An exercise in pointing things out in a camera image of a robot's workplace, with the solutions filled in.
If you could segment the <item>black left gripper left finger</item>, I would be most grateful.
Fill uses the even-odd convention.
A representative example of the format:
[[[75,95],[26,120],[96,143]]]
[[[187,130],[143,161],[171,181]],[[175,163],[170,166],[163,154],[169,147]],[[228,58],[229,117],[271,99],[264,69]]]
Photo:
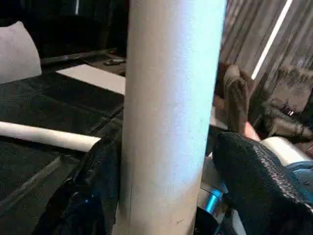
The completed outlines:
[[[50,197],[34,235],[110,235],[120,194],[121,134],[95,143]]]

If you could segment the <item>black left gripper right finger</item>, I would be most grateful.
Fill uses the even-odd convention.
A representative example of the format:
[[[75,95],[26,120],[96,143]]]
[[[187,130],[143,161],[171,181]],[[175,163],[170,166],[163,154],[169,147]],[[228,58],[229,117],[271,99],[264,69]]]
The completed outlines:
[[[313,233],[313,195],[264,145],[219,133],[213,163],[248,235]]]

